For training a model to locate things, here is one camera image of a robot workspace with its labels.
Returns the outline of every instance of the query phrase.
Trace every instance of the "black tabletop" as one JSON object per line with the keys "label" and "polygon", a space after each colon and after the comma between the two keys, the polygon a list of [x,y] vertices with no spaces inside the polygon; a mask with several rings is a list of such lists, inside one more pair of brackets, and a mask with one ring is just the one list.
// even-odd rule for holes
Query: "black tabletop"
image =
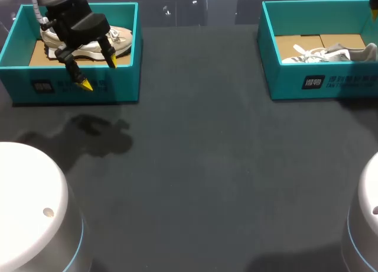
{"label": "black tabletop", "polygon": [[13,108],[0,90],[0,140],[62,168],[93,272],[344,271],[377,103],[271,101],[255,25],[143,32],[138,104]]}

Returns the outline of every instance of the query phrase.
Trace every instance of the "printed logo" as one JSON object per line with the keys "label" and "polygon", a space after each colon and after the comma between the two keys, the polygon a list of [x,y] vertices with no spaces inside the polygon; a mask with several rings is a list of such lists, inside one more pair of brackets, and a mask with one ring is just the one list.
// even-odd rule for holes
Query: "printed logo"
{"label": "printed logo", "polygon": [[302,90],[320,89],[325,79],[324,75],[306,76]]}
{"label": "printed logo", "polygon": [[31,84],[36,93],[54,93],[54,88],[51,85],[51,81],[47,79],[32,80]]}

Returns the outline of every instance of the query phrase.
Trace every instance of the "shoe sole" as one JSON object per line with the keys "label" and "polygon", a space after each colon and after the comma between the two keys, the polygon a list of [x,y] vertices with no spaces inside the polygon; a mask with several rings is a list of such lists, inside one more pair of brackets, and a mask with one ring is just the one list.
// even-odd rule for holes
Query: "shoe sole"
{"label": "shoe sole", "polygon": [[[56,48],[50,48],[45,45],[45,54],[50,60],[57,60],[55,56]],[[131,46],[125,47],[122,50],[116,51],[116,58],[128,55],[131,52]],[[105,61],[105,58],[101,53],[95,53],[87,50],[75,50],[72,52],[72,55],[75,59],[89,59],[92,61]]]}

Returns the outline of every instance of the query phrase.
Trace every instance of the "open box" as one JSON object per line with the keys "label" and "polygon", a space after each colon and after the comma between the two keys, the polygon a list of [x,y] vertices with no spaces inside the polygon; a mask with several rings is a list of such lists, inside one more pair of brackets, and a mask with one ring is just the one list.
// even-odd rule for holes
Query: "open box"
{"label": "open box", "polygon": [[378,97],[378,62],[281,62],[294,44],[308,50],[336,42],[378,44],[369,0],[263,2],[258,45],[271,98]]}
{"label": "open box", "polygon": [[41,45],[40,26],[32,5],[21,5],[0,54],[0,79],[14,104],[97,104],[136,102],[139,99],[142,34],[137,3],[90,4],[95,13],[106,15],[110,25],[133,32],[130,55],[118,59],[117,69],[104,62],[80,61],[79,67],[93,92],[77,87],[63,64],[35,59]]}

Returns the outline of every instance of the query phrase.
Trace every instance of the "white sneaker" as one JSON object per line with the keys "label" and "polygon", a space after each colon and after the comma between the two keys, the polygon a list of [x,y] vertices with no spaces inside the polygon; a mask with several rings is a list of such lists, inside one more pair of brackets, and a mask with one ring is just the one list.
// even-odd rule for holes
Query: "white sneaker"
{"label": "white sneaker", "polygon": [[[41,37],[45,44],[45,53],[49,59],[56,59],[55,51],[63,42],[59,40],[57,34],[52,28],[46,31],[41,30]],[[131,51],[132,32],[127,28],[119,28],[110,26],[110,31],[107,34],[110,44],[116,50],[116,57],[127,55]],[[97,41],[81,46],[79,49],[72,52],[75,58],[87,58],[96,61],[105,60],[101,53],[101,47]]]}
{"label": "white sneaker", "polygon": [[321,47],[306,51],[297,44],[295,44],[293,48],[302,55],[283,59],[283,63],[318,63],[329,61],[350,61],[350,55],[347,49],[340,49],[333,52],[329,52],[327,49]]}
{"label": "white sneaker", "polygon": [[378,48],[375,43],[369,43],[364,49],[346,48],[340,43],[326,49],[327,52],[346,49],[351,61],[378,61]]}

